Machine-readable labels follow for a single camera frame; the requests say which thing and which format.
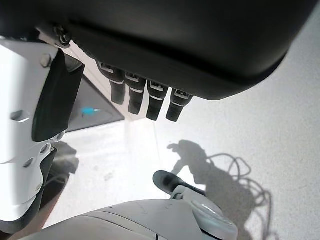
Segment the white plastic casing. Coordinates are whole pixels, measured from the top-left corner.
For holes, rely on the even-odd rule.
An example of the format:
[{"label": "white plastic casing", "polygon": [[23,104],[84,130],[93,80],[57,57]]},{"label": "white plastic casing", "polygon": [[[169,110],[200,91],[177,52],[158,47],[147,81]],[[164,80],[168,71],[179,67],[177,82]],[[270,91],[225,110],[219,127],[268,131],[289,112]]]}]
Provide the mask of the white plastic casing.
[{"label": "white plastic casing", "polygon": [[32,140],[38,101],[50,71],[44,56],[58,49],[43,43],[0,39],[0,220],[21,218],[43,185],[40,163],[51,141]]}]

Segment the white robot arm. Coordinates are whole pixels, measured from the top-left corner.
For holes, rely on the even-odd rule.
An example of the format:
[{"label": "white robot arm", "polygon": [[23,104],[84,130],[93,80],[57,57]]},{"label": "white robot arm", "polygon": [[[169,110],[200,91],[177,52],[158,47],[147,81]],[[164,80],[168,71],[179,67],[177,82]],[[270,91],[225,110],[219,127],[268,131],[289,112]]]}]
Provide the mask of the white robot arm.
[{"label": "white robot arm", "polygon": [[15,233],[38,213],[77,96],[84,65],[42,43],[0,39],[0,230]]},{"label": "white robot arm", "polygon": [[178,185],[169,200],[140,200],[106,207],[23,239],[236,240],[237,235],[237,227],[217,205],[202,194]]}]

